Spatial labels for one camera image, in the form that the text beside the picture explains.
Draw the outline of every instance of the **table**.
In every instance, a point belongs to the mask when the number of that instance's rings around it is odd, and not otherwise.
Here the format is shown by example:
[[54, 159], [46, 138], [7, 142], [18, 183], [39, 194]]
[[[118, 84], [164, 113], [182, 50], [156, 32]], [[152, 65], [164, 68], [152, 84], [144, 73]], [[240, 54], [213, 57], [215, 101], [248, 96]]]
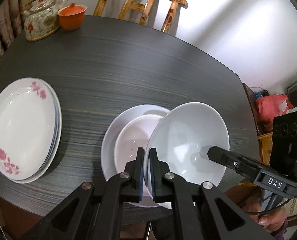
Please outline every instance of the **table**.
[[[198, 101], [215, 108], [229, 133], [230, 149], [259, 159], [251, 108], [239, 77], [198, 48], [139, 24], [86, 16], [74, 31], [59, 30], [36, 42], [22, 32], [0, 60], [0, 93], [23, 77], [44, 79], [56, 91], [63, 116], [58, 152], [47, 172], [29, 184], [0, 174], [0, 196], [46, 215], [84, 181], [106, 185], [100, 150], [109, 124], [141, 104], [173, 109]], [[226, 191], [241, 180], [230, 169], [218, 186]], [[125, 204], [122, 224], [171, 214], [162, 207]]]

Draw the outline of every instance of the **orange lid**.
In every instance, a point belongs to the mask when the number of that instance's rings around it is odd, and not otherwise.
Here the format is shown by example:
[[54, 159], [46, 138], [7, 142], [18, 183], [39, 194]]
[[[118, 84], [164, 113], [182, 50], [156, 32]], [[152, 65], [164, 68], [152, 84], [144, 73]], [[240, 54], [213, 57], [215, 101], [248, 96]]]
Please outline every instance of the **orange lid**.
[[70, 3], [70, 6], [67, 6], [66, 8], [62, 9], [59, 14], [60, 15], [74, 15], [81, 13], [86, 10], [86, 6], [83, 7], [81, 5], [75, 5], [75, 3]]

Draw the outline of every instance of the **plate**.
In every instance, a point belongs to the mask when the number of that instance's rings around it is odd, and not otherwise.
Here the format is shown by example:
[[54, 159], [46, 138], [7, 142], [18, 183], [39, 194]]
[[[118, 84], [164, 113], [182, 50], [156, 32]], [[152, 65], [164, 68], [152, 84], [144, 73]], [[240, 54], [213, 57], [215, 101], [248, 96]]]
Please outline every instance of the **plate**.
[[[166, 116], [170, 110], [155, 105], [140, 105], [129, 108], [119, 114], [113, 122], [111, 122], [109, 128], [107, 129], [102, 145], [101, 145], [101, 167], [103, 175], [108, 181], [112, 176], [117, 174], [115, 165], [114, 165], [114, 146], [116, 139], [128, 122], [133, 119], [145, 115], [145, 114], [157, 114], [160, 116]], [[132, 203], [132, 205], [140, 207], [156, 207], [156, 204], [150, 196], [143, 196], [140, 203]]]
[[[174, 108], [156, 126], [146, 147], [143, 168], [149, 194], [152, 196], [148, 161], [151, 148], [156, 148], [158, 159], [167, 162], [171, 172], [186, 181], [195, 184], [210, 181], [218, 186], [226, 167], [208, 159], [207, 152], [212, 146], [229, 150], [228, 131], [220, 114], [199, 102]], [[160, 205], [171, 209], [170, 203]]]
[[[114, 147], [114, 164], [117, 173], [124, 171], [127, 162], [136, 159], [138, 147], [146, 149], [155, 127], [162, 118], [163, 116], [157, 114], [145, 114], [124, 126]], [[143, 195], [149, 196], [145, 185], [143, 185]]]
[[57, 152], [59, 143], [60, 143], [60, 138], [61, 138], [61, 132], [62, 132], [62, 112], [61, 112], [61, 106], [60, 106], [60, 102], [59, 99], [54, 91], [54, 89], [44, 80], [38, 79], [40, 80], [42, 83], [44, 83], [47, 88], [49, 89], [49, 91], [51, 92], [52, 96], [53, 96], [53, 100], [54, 100], [54, 105], [56, 107], [56, 111], [57, 111], [57, 116], [58, 116], [58, 129], [57, 129], [57, 134], [56, 134], [56, 139], [54, 142], [54, 146], [53, 146], [53, 150], [49, 156], [49, 158], [47, 159], [46, 163], [44, 164], [44, 166], [41, 168], [41, 170], [34, 174], [33, 176], [31, 176], [30, 178], [24, 179], [24, 180], [13, 180], [11, 179], [13, 182], [16, 183], [20, 183], [20, 184], [25, 184], [25, 183], [31, 183], [35, 180], [37, 180], [38, 178], [40, 178], [46, 171], [47, 169], [50, 167], [55, 154]]
[[34, 78], [19, 79], [0, 94], [0, 171], [9, 179], [31, 177], [48, 156], [55, 132], [49, 89]]

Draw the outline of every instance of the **teapot lid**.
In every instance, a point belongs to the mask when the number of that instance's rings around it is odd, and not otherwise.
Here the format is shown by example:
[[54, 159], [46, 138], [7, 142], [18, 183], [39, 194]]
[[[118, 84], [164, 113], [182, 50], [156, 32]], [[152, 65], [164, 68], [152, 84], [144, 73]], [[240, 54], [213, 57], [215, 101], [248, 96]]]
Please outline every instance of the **teapot lid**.
[[56, 0], [39, 0], [39, 4], [34, 5], [29, 12], [36, 13], [37, 10], [43, 11], [44, 9], [50, 8], [55, 5]]
[[58, 11], [58, 15], [60, 16], [68, 16], [74, 15], [81, 12], [84, 12], [87, 9], [85, 5], [75, 5], [75, 3], [70, 3], [70, 6], [67, 6]]

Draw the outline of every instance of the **curtain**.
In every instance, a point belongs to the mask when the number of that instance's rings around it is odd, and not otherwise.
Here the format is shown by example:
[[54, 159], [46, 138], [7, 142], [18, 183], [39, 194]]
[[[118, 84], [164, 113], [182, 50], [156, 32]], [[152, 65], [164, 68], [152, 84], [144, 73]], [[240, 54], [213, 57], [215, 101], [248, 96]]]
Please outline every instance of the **curtain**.
[[4, 0], [0, 5], [0, 58], [23, 30], [23, 4], [28, 0]]

